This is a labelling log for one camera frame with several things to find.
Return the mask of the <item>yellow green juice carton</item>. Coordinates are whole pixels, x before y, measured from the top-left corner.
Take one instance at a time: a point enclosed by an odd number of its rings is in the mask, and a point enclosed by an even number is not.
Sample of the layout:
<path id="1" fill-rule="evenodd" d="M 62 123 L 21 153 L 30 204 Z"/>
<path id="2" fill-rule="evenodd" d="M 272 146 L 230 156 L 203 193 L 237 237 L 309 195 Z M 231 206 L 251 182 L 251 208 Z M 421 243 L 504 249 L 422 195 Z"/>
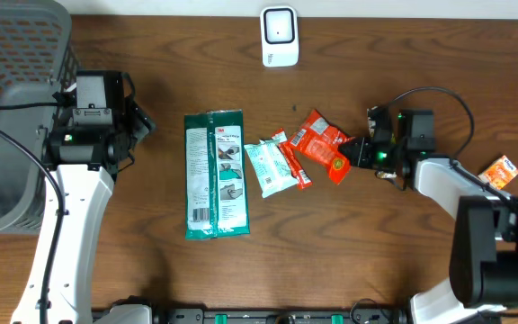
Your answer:
<path id="1" fill-rule="evenodd" d="M 367 110 L 371 145 L 371 165 L 375 176 L 381 179 L 397 177 L 394 163 L 391 161 L 396 140 L 389 109 L 375 106 Z"/>

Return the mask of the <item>light green wet wipes pack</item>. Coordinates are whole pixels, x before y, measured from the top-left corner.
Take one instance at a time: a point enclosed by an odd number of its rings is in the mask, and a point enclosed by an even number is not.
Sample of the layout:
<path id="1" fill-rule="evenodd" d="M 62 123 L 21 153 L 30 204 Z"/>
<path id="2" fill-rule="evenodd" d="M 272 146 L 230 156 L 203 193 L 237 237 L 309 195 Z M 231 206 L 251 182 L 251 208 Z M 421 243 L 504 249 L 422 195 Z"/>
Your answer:
<path id="1" fill-rule="evenodd" d="M 299 183 L 298 179 L 292 175 L 290 166 L 278 144 L 278 140 L 270 139 L 261 141 L 259 144 L 244 145 L 255 170 L 263 198 Z"/>

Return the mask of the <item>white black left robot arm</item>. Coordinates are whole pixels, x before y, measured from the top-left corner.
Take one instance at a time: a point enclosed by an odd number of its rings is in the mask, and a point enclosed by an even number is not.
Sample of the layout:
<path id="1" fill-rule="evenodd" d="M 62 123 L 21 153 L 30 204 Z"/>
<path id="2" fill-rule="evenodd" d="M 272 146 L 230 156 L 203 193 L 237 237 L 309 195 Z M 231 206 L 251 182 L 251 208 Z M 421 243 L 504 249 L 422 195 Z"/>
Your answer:
<path id="1" fill-rule="evenodd" d="M 119 163 L 155 124 L 126 100 L 109 124 L 55 127 L 45 142 L 46 197 L 31 273 L 13 323 L 91 323 L 94 260 Z"/>

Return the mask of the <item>small orange tissue pack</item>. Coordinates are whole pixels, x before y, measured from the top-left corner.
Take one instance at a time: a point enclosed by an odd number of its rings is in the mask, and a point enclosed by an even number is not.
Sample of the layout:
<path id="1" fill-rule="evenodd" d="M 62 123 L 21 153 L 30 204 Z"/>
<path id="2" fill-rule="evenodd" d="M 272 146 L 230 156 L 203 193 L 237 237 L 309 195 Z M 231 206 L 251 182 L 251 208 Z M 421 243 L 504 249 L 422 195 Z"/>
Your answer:
<path id="1" fill-rule="evenodd" d="M 502 190 L 517 176 L 518 168 L 507 156 L 501 156 L 480 173 L 478 178 L 495 189 Z"/>

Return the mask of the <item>dark green packet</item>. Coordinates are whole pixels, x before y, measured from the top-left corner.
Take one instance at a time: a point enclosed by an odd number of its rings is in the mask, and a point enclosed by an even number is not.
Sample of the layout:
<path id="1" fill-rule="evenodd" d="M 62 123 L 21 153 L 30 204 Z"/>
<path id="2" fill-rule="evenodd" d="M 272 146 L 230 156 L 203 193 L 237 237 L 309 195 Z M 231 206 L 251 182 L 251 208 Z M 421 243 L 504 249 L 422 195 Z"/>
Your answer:
<path id="1" fill-rule="evenodd" d="M 248 235 L 243 113 L 186 115 L 184 152 L 185 237 Z"/>

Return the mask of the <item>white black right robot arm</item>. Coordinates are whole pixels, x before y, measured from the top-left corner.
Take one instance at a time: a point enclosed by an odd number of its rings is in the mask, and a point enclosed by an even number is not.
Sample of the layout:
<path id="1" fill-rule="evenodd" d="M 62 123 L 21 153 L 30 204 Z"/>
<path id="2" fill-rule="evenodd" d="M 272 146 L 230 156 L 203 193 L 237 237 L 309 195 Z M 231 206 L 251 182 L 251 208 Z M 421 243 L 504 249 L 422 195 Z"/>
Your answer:
<path id="1" fill-rule="evenodd" d="M 449 277 L 413 296 L 398 323 L 474 323 L 518 317 L 518 198 L 495 189 L 431 138 L 352 139 L 339 147 L 354 167 L 395 171 L 455 220 Z"/>

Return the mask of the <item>red snack bag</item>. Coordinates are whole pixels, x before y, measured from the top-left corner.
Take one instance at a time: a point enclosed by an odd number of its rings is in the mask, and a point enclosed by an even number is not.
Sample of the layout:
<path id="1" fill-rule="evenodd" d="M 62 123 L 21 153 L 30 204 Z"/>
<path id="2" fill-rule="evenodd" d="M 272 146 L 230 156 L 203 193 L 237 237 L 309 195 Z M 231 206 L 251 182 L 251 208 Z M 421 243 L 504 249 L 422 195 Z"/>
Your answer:
<path id="1" fill-rule="evenodd" d="M 289 145 L 323 166 L 330 180 L 339 185 L 351 169 L 349 160 L 339 151 L 339 146 L 349 139 L 320 112 L 312 110 L 289 140 Z"/>

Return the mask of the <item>small red Nescafe packet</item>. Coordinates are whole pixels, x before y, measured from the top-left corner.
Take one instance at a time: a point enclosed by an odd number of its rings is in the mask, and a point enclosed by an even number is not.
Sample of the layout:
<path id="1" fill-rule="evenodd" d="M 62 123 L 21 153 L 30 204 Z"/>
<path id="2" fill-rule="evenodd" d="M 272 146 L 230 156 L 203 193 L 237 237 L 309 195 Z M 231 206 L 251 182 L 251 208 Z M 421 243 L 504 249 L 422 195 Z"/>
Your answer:
<path id="1" fill-rule="evenodd" d="M 290 168 L 291 174 L 298 181 L 298 188 L 300 190 L 306 189 L 313 185 L 311 179 L 308 177 L 304 168 L 296 158 L 296 155 L 293 149 L 290 146 L 289 140 L 287 139 L 285 130 L 283 128 L 279 128 L 273 135 L 273 140 L 278 141 L 278 149 L 283 154 L 287 164 Z"/>

